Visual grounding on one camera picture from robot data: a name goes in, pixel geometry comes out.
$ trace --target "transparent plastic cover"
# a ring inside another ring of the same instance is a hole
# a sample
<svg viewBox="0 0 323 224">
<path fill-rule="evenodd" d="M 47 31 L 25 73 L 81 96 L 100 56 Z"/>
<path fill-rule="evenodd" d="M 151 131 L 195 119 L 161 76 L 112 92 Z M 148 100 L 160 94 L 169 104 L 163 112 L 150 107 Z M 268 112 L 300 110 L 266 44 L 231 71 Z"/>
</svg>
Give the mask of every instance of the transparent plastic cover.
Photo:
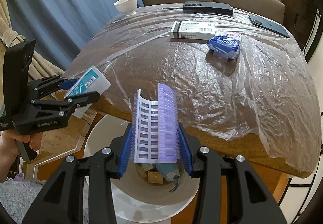
<svg viewBox="0 0 323 224">
<path fill-rule="evenodd" d="M 132 113 L 134 95 L 157 100 L 158 83 L 173 89 L 178 120 L 213 137 L 259 135 L 270 157 L 312 172 L 321 146 L 317 93 L 296 40 L 255 27 L 248 13 L 233 16 L 183 12 L 181 4 L 137 9 L 117 16 L 93 37 L 67 69 L 80 77 L 91 65 L 110 81 L 103 93 Z M 204 43 L 171 39 L 174 21 L 214 22 L 242 36 L 240 56 L 223 62 Z"/>
</svg>

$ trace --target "metal screw cap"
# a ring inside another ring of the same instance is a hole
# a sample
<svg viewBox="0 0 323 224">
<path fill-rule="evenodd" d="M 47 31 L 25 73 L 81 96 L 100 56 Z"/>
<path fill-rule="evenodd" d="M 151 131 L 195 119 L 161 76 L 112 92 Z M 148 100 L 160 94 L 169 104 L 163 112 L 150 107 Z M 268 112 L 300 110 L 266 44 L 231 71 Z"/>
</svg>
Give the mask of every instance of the metal screw cap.
<svg viewBox="0 0 323 224">
<path fill-rule="evenodd" d="M 204 154 L 207 154 L 210 152 L 210 149 L 208 147 L 200 147 L 200 151 Z"/>
<path fill-rule="evenodd" d="M 75 160 L 75 156 L 68 156 L 65 160 L 66 162 L 71 163 Z"/>
<path fill-rule="evenodd" d="M 102 154 L 107 155 L 107 154 L 110 154 L 111 152 L 112 152 L 111 148 L 103 148 L 102 149 Z"/>
<path fill-rule="evenodd" d="M 245 161 L 245 158 L 244 158 L 244 156 L 242 156 L 242 155 L 238 155 L 238 156 L 236 156 L 236 159 L 237 159 L 237 161 L 239 161 L 239 162 L 244 162 L 244 161 Z"/>
</svg>

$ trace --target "barcode label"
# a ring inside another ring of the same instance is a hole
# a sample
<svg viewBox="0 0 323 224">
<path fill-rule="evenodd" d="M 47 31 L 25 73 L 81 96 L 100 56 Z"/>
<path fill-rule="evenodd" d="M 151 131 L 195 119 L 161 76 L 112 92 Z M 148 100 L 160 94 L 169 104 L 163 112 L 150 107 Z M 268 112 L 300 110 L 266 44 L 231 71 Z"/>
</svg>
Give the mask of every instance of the barcode label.
<svg viewBox="0 0 323 224">
<path fill-rule="evenodd" d="M 212 28 L 199 27 L 199 32 L 212 32 Z"/>
<path fill-rule="evenodd" d="M 85 87 L 88 88 L 93 81 L 96 80 L 95 76 L 92 76 L 89 81 L 85 83 Z"/>
</svg>

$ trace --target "gray blanket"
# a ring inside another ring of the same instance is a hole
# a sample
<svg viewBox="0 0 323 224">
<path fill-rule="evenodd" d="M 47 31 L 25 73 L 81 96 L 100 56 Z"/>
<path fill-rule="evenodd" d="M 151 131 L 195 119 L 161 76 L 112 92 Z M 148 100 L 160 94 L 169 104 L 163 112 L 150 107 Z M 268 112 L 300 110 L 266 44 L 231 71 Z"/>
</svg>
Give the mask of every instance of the gray blanket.
<svg viewBox="0 0 323 224">
<path fill-rule="evenodd" d="M 45 181 L 6 181 L 0 184 L 0 202 L 17 224 L 21 224 Z M 84 183 L 83 223 L 88 224 L 88 185 Z"/>
</svg>

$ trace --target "blue curtain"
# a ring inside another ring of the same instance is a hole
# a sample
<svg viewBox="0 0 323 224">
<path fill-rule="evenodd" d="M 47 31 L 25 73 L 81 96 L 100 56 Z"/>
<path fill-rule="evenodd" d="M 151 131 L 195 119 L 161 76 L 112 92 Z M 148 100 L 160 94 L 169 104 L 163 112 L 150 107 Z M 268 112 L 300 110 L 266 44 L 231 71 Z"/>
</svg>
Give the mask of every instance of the blue curtain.
<svg viewBox="0 0 323 224">
<path fill-rule="evenodd" d="M 118 0 L 7 0 L 13 30 L 66 70 L 86 43 L 118 14 Z"/>
</svg>

